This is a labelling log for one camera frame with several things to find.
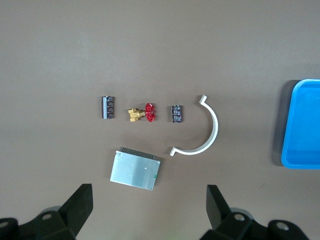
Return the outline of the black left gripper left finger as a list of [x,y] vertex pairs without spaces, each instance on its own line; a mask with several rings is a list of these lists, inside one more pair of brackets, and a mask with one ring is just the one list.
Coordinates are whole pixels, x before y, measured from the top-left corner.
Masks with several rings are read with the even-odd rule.
[[58,210],[41,212],[18,227],[20,240],[75,240],[93,211],[93,187],[82,184]]

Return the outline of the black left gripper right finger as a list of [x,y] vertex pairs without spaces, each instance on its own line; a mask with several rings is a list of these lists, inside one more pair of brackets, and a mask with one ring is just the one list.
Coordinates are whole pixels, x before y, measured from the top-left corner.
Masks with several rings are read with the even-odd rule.
[[206,189],[206,212],[211,224],[202,240],[267,240],[268,229],[244,209],[229,207],[217,185]]

